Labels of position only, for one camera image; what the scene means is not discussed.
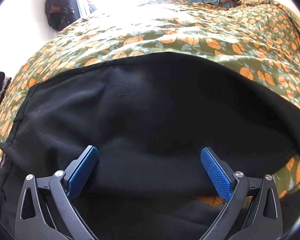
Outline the black pants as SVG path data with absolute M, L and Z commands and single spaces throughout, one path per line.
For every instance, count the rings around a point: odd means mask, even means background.
M 251 177 L 300 156 L 300 109 L 221 64 L 156 53 L 72 69 L 32 86 L 0 144 L 0 220 L 14 232 L 25 177 L 99 160 L 74 200 L 99 239 L 199 239 L 218 209 L 199 155 Z

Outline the green orange floral bedspread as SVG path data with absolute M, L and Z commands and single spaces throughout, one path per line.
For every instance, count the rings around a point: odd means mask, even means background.
M 20 68 L 0 105 L 0 144 L 30 88 L 102 62 L 177 53 L 221 64 L 300 109 L 300 18 L 274 0 L 224 9 L 177 0 L 95 12 L 70 24 Z M 0 148 L 0 168 L 5 155 Z M 283 198 L 300 190 L 300 156 L 271 174 Z

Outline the dark clothes hanging on wall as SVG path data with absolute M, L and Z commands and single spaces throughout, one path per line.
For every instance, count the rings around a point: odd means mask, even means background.
M 57 32 L 80 18 L 77 0 L 45 0 L 45 14 L 49 26 Z

